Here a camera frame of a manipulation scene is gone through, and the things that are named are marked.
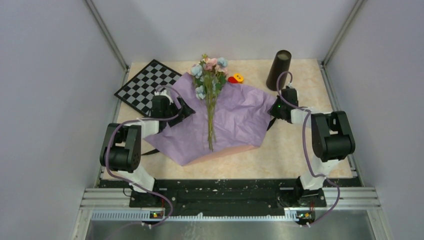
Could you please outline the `pink flower bouquet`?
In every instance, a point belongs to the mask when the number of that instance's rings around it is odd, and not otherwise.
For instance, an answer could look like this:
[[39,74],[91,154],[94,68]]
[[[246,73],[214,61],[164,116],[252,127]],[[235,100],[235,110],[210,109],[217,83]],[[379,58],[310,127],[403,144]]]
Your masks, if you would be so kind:
[[192,78],[196,98],[206,107],[208,148],[214,151],[214,143],[217,140],[214,116],[218,96],[228,82],[228,61],[223,57],[215,58],[203,54],[201,60],[194,64],[188,73]]

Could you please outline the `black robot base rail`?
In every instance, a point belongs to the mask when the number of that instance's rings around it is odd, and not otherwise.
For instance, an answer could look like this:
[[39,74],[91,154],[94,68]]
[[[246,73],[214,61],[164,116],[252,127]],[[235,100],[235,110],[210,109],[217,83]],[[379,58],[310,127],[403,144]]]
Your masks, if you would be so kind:
[[157,179],[153,191],[159,196],[136,192],[125,181],[101,180],[99,186],[122,187],[131,208],[158,207],[173,217],[283,216],[289,207],[332,205],[322,191],[301,198],[295,179]]

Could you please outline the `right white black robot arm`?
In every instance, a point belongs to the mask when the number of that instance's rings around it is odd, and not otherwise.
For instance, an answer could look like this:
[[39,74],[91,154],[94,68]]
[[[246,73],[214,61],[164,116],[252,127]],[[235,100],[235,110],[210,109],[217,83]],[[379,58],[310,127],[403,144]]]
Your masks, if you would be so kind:
[[312,191],[323,187],[331,170],[356,149],[348,115],[345,111],[321,112],[301,107],[295,88],[286,87],[270,110],[271,116],[302,127],[302,149],[308,170],[299,178],[299,189],[293,200],[307,206],[314,198]]

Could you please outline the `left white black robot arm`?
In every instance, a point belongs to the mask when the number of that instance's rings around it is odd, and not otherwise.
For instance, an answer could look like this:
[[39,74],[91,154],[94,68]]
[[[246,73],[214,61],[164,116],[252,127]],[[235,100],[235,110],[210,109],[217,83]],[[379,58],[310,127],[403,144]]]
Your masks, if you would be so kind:
[[125,124],[108,124],[102,143],[99,162],[118,179],[124,178],[131,188],[141,194],[141,200],[149,207],[160,202],[160,193],[154,189],[155,178],[141,165],[142,140],[160,133],[166,127],[173,127],[195,114],[182,97],[172,100],[157,95],[152,107],[144,118],[130,120]]

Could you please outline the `black ribbon with gold lettering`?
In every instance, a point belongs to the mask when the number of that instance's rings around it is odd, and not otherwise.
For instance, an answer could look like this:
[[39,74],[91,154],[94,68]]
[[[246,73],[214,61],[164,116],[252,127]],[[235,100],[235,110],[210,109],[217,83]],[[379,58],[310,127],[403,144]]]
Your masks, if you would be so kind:
[[[270,130],[270,128],[274,125],[274,123],[275,123],[276,120],[277,120],[276,117],[273,117],[271,119],[271,121],[268,124],[268,127],[267,127],[267,130],[266,131],[269,131]],[[149,155],[157,154],[159,152],[160,151],[158,149],[153,149],[153,150],[150,150],[150,151],[147,151],[147,152],[143,153],[142,156],[149,156]]]

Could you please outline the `pink and purple wrapping paper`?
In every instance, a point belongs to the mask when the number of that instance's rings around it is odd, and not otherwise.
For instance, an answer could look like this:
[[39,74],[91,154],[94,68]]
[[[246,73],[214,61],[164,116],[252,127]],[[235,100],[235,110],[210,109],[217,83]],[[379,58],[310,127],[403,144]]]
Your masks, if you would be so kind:
[[173,88],[195,114],[144,140],[180,166],[262,145],[271,121],[268,111],[277,99],[275,96],[246,84],[225,84],[215,105],[216,140],[210,151],[207,109],[196,98],[191,76],[185,73]]

